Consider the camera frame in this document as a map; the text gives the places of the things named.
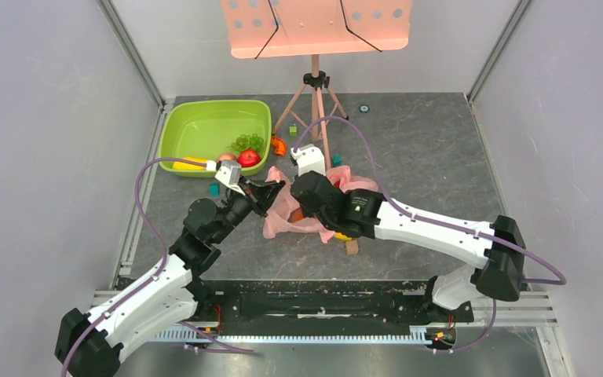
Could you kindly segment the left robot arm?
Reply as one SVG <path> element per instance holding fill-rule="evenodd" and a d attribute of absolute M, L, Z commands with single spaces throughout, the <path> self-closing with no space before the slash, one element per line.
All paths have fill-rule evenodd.
<path fill-rule="evenodd" d="M 225 199 L 197 199 L 181 235 L 147 273 L 86 313 L 72 309 L 61 321 L 54 354 L 63 376 L 113 376 L 128 356 L 158 333 L 215 310 L 201 280 L 221 255 L 217 248 L 249 214 L 266 216 L 285 182 L 237 181 Z"/>

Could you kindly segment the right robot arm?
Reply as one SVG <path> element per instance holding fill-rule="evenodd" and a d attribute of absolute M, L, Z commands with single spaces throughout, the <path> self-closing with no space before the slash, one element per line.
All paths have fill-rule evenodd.
<path fill-rule="evenodd" d="M 481 295 L 516 302 L 524 283 L 524 246 L 516 221 L 467 221 L 419 210 L 363 188 L 343 192 L 317 172 L 295 179 L 291 195 L 306 217 L 351 239 L 395 240 L 449 255 L 464 263 L 427 284 L 422 311 L 443 320 L 453 309 Z"/>

